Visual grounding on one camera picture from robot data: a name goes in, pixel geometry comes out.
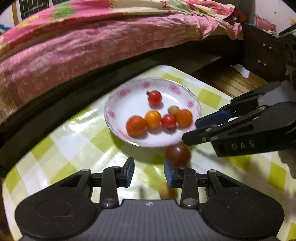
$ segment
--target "white plate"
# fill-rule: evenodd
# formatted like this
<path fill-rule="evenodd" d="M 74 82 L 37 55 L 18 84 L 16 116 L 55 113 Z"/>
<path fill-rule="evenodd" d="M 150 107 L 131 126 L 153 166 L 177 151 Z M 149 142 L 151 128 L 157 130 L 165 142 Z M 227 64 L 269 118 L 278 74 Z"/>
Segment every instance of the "white plate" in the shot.
<path fill-rule="evenodd" d="M 162 94 L 162 105 L 158 108 L 149 106 L 147 91 L 157 90 Z M 127 134 L 126 122 L 133 115 L 143 118 L 152 109 L 160 112 L 163 117 L 172 105 L 180 109 L 189 109 L 193 115 L 192 124 L 187 127 L 177 125 L 175 132 L 164 131 L 161 125 L 156 130 L 133 138 Z M 109 97 L 104 108 L 105 121 L 110 130 L 120 139 L 141 147 L 166 147 L 182 141 L 185 132 L 196 129 L 194 122 L 201 117 L 201 106 L 194 94 L 184 86 L 161 78 L 141 78 L 127 81 L 119 86 Z"/>

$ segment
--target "bed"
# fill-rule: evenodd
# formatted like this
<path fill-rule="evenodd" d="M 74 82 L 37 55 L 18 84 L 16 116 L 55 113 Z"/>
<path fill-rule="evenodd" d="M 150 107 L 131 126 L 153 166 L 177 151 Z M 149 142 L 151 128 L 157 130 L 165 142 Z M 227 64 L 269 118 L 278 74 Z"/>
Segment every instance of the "bed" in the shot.
<path fill-rule="evenodd" d="M 232 60 L 242 56 L 242 25 L 223 20 L 231 15 L 233 5 L 224 5 L 223 13 L 214 16 L 206 7 L 212 1 L 188 1 L 203 2 L 193 14 L 192 4 L 179 6 L 180 1 L 177 5 L 175 1 L 153 1 L 157 6 L 131 9 L 124 5 L 127 1 L 117 0 L 112 3 L 117 4 L 116 13 L 88 11 L 71 18 L 73 9 L 95 9 L 95 2 L 73 1 L 58 5 L 59 11 L 46 9 L 4 36 L 14 40 L 11 45 L 2 39 L 0 176 L 5 177 L 23 155 L 69 117 L 126 80 L 166 64 L 166 56 L 175 51 L 189 55 L 199 48 Z M 250 1 L 232 3 L 249 15 Z M 48 24 L 49 12 L 54 23 Z M 63 21 L 65 16 L 70 20 Z M 114 33 L 121 34 L 120 43 Z M 94 60 L 98 55 L 103 57 Z"/>

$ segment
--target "table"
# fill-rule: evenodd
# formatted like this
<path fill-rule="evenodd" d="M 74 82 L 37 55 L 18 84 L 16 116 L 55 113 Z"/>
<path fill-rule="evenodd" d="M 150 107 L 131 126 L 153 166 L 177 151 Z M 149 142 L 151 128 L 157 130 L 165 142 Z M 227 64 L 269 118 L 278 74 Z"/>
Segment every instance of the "table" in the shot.
<path fill-rule="evenodd" d="M 228 104 L 230 97 L 171 66 L 159 65 L 137 77 L 161 77 L 190 89 L 199 100 L 202 116 Z M 2 187 L 4 207 L 13 238 L 21 233 L 14 219 L 16 206 L 27 196 L 88 168 L 102 172 L 110 166 L 122 166 L 127 157 L 135 159 L 135 171 L 129 188 L 118 188 L 122 199 L 159 199 L 159 186 L 165 182 L 165 148 L 140 148 L 124 143 L 108 129 L 103 109 L 110 93 L 101 97 L 55 129 L 9 172 Z M 296 239 L 296 180 L 277 152 L 219 158 L 210 143 L 192 147 L 191 167 L 198 173 L 217 169 L 255 188 L 281 203 L 285 220 L 278 233 L 281 241 Z M 92 201 L 99 202 L 100 188 Z M 200 201 L 206 202 L 200 190 Z"/>

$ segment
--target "fabric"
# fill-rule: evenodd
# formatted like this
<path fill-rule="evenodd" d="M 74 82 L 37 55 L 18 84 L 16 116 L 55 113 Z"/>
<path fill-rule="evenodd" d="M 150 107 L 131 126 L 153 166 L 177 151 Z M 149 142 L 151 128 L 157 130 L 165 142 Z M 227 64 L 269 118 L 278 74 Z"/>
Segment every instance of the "fabric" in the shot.
<path fill-rule="evenodd" d="M 264 29 L 265 31 L 273 31 L 276 32 L 276 25 L 271 23 L 266 18 L 261 18 L 258 15 L 255 16 L 255 23 L 258 27 Z"/>
<path fill-rule="evenodd" d="M 0 35 L 4 34 L 5 32 L 7 32 L 10 29 L 11 29 L 10 27 L 5 27 L 3 24 L 0 24 Z"/>
<path fill-rule="evenodd" d="M 170 66 L 157 66 L 139 77 L 160 77 L 187 87 L 201 104 L 202 116 L 229 104 L 230 97 L 215 88 Z M 3 199 L 8 224 L 15 240 L 21 237 L 15 223 L 16 206 L 27 196 L 88 168 L 102 172 L 110 166 L 122 166 L 127 157 L 135 159 L 135 172 L 129 188 L 118 188 L 122 199 L 159 199 L 159 186 L 165 182 L 165 148 L 140 148 L 124 143 L 111 134 L 104 120 L 106 94 L 50 133 L 9 172 L 3 184 Z M 296 180 L 277 152 L 219 158 L 210 143 L 191 147 L 190 166 L 198 173 L 219 170 L 246 185 L 276 199 L 285 212 L 278 233 L 281 241 L 296 239 Z M 99 202 L 100 188 L 94 188 L 93 202 Z M 206 202 L 205 192 L 200 201 Z"/>
<path fill-rule="evenodd" d="M 232 14 L 234 6 L 201 0 L 82 0 L 69 1 L 47 8 L 25 19 L 9 31 L 0 46 L 0 55 L 16 46 L 22 47 L 32 38 L 56 34 L 67 27 L 106 20 L 124 15 L 208 15 L 224 19 Z"/>
<path fill-rule="evenodd" d="M 234 9 L 233 15 L 238 19 L 239 23 L 244 23 L 248 21 L 248 18 L 244 15 L 244 13 L 237 8 Z"/>
<path fill-rule="evenodd" d="M 204 39 L 218 28 L 231 39 L 242 38 L 238 23 L 231 26 L 208 15 L 184 14 L 102 20 L 76 26 L 41 43 L 33 38 L 31 47 L 0 63 L 0 123 L 67 80 L 151 50 Z"/>

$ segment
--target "floral blanket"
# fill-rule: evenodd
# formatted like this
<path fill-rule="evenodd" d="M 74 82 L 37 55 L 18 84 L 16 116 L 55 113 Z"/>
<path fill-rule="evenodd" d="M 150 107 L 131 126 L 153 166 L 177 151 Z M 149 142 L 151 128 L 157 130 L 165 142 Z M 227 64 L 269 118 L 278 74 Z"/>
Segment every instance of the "floral blanket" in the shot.
<path fill-rule="evenodd" d="M 77 0 L 45 9 L 0 38 L 0 123 L 30 100 L 93 69 L 203 39 L 234 6 L 201 0 Z"/>

